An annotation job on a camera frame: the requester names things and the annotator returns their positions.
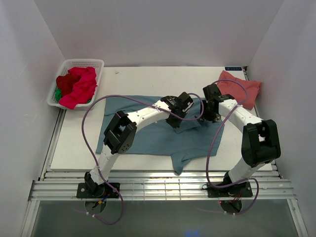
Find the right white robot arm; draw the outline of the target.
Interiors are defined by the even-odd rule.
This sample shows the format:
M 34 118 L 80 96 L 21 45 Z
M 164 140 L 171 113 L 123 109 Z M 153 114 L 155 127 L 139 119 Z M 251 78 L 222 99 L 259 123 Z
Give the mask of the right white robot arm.
M 229 196 L 235 196 L 241 190 L 241 184 L 265 164 L 272 162 L 281 155 L 277 124 L 272 120 L 263 120 L 237 102 L 233 96 L 223 95 L 218 86 L 212 83 L 203 88 L 205 100 L 201 106 L 202 118 L 215 121 L 224 117 L 221 127 L 230 121 L 241 133 L 241 159 L 229 170 L 220 184 L 213 184 L 209 179 L 209 157 L 219 131 L 214 135 L 206 162 L 206 177 L 210 187 L 223 189 Z

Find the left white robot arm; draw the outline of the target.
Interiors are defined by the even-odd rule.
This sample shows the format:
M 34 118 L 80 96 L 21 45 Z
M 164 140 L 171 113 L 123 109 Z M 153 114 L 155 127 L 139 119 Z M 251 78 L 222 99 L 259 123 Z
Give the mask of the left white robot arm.
M 118 192 L 117 188 L 108 183 L 108 177 L 118 157 L 131 148 L 138 131 L 160 120 L 166 120 L 171 127 L 177 128 L 181 121 L 186 121 L 185 116 L 194 104 L 193 99 L 185 92 L 178 97 L 165 96 L 152 105 L 128 96 L 120 97 L 146 107 L 135 112 L 118 111 L 114 114 L 104 130 L 103 148 L 98 158 L 92 151 L 84 132 L 85 119 L 91 107 L 84 114 L 81 123 L 83 139 L 95 161 L 95 167 L 85 174 L 84 183 L 88 193 L 96 198 L 104 194 L 106 186 Z

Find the blue t shirt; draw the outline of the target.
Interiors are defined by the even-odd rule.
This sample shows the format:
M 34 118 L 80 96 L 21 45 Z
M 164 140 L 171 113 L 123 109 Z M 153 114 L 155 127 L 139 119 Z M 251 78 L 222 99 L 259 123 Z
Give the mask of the blue t shirt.
M 132 95 L 131 98 L 148 104 L 156 102 L 158 96 Z M 145 105 L 120 97 L 106 101 L 104 117 L 96 148 L 100 154 L 103 148 L 104 130 L 118 111 L 130 113 L 144 108 Z M 210 155 L 217 154 L 224 126 L 221 122 L 183 121 L 179 128 L 172 128 L 164 120 L 150 124 L 137 132 L 128 154 L 170 156 L 174 171 L 181 174 L 184 167 L 193 159 L 208 155 L 214 135 L 219 131 Z

